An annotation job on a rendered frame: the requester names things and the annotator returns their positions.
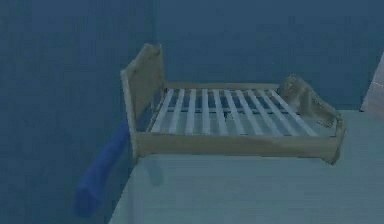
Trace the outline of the pale pink panel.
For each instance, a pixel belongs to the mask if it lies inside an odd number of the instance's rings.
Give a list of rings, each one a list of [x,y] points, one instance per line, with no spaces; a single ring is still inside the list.
[[[384,52],[381,55],[360,109],[384,120]]]

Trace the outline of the wooden slatted bed frame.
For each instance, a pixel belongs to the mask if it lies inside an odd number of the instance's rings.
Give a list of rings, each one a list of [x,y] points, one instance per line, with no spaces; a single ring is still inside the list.
[[[120,72],[135,160],[156,154],[339,159],[346,122],[301,77],[275,83],[169,82],[162,47]]]

